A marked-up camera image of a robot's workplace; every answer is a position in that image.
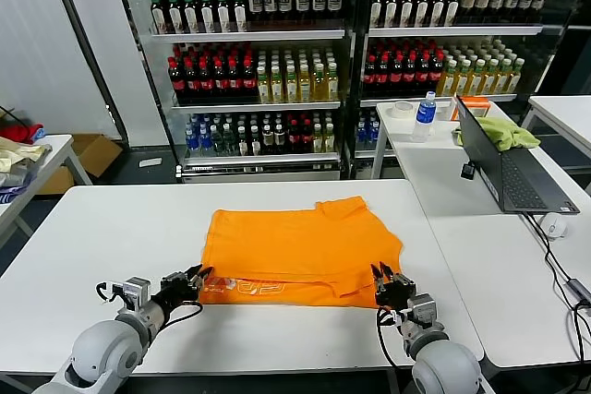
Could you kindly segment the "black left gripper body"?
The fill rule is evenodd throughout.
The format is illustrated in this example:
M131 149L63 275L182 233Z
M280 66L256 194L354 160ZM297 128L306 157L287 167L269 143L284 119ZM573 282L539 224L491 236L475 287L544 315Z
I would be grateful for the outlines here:
M162 284L160 290L151 297L165 316L170 316L176 308L194 302L194 289L186 282L176 284Z

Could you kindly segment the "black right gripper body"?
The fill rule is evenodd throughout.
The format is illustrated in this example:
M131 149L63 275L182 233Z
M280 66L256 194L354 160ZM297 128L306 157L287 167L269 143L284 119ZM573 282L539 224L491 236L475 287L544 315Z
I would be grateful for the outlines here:
M383 283L376 293L378 306L407 306L409 298L416 295L413 281L389 281Z

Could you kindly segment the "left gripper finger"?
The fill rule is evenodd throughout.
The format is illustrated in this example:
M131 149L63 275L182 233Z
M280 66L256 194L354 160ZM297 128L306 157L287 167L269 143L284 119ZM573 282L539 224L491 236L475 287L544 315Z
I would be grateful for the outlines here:
M189 269L190 286L200 292L212 272L213 267L191 267Z
M176 284L178 282L192 284L196 280L201 269L202 265L198 264L185 271L174 271L162 278L162 284Z

